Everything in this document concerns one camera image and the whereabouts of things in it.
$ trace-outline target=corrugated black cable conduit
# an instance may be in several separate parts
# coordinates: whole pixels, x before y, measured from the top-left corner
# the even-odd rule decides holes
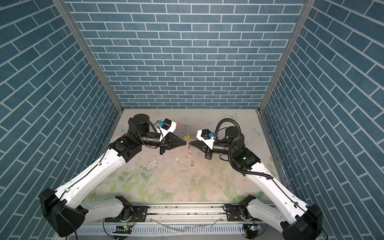
[[[273,179],[273,177],[269,174],[265,174],[265,173],[262,173],[262,172],[254,172],[254,171],[244,171],[244,170],[241,170],[241,169],[238,169],[237,166],[234,165],[232,159],[231,159],[231,151],[232,151],[232,148],[233,146],[235,145],[236,143],[236,140],[240,138],[241,136],[241,129],[240,129],[240,125],[233,119],[231,118],[224,118],[222,119],[216,126],[216,130],[215,130],[215,135],[214,135],[214,139],[216,140],[217,139],[217,133],[220,129],[220,126],[225,123],[225,122],[231,122],[237,129],[237,136],[232,140],[231,144],[229,145],[229,148],[228,148],[228,161],[229,161],[229,164],[231,165],[231,167],[233,169],[235,169],[236,171],[240,172],[240,173],[243,173],[243,174],[250,174],[250,175],[257,175],[257,176],[261,176],[261,177],[265,177],[267,179]]]

